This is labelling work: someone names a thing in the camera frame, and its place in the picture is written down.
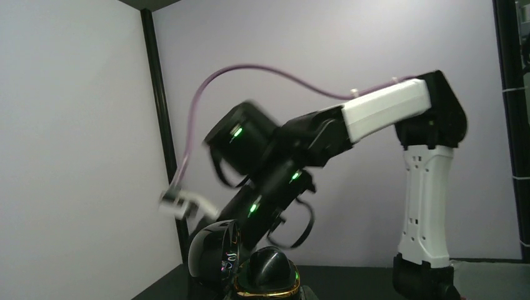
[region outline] black table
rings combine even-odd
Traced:
[[[392,287],[392,269],[378,267],[298,266],[302,285],[319,300],[404,300]],[[193,284],[188,269],[180,265],[148,287],[134,300],[221,300]]]

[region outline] white wall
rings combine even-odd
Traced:
[[[131,299],[179,263],[139,12],[0,9],[0,299]]]
[[[215,70],[234,63],[281,67],[348,93],[392,76],[442,69],[469,118],[456,151],[447,204],[452,257],[520,258],[493,7],[476,1],[182,0],[155,14],[177,150],[190,100]],[[185,185],[225,205],[224,189],[201,141],[237,103],[260,101],[281,122],[336,102],[256,71],[227,74],[199,105],[196,151]],[[387,128],[315,170],[307,195],[317,221],[299,264],[388,266],[404,216],[403,152]],[[292,204],[275,232],[293,243],[308,219]]]

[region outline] white arm segment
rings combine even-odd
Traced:
[[[445,210],[453,149],[409,146],[404,156],[407,200],[399,253],[415,264],[426,261],[431,263],[431,268],[448,267]]]
[[[365,136],[422,114],[429,108],[431,98],[427,84],[412,79],[342,104],[342,115],[350,141],[355,144]]]

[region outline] metal frame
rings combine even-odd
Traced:
[[[153,13],[148,9],[142,9],[140,13],[142,16],[144,37],[146,39],[147,58],[149,59],[149,70],[151,71],[152,91],[154,93],[154,102],[156,105],[156,113],[158,115],[158,126],[160,127],[160,137],[162,138],[164,159],[166,161],[167,180],[171,182],[171,179],[177,171],[177,158],[173,144],[173,135],[171,134],[171,122],[169,120],[168,103],[166,101],[166,92],[164,90],[160,57],[158,56],[158,45],[156,44]],[[182,262],[186,263],[188,261],[188,222],[185,219],[175,219],[175,223],[179,236]]]
[[[493,8],[501,67],[502,95],[514,176],[519,236],[522,243],[530,244],[530,180],[521,180],[530,177],[530,126],[526,107],[526,91],[521,76],[523,64],[518,11],[513,0],[493,0]],[[530,263],[530,248],[521,245],[521,253],[522,261]]]

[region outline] green led indicator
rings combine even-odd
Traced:
[[[243,132],[243,128],[239,128],[236,130],[236,132],[234,132],[234,138],[236,138],[238,135],[240,135],[241,133]]]
[[[300,172],[296,172],[292,175],[291,180],[295,180],[296,178],[300,177]]]

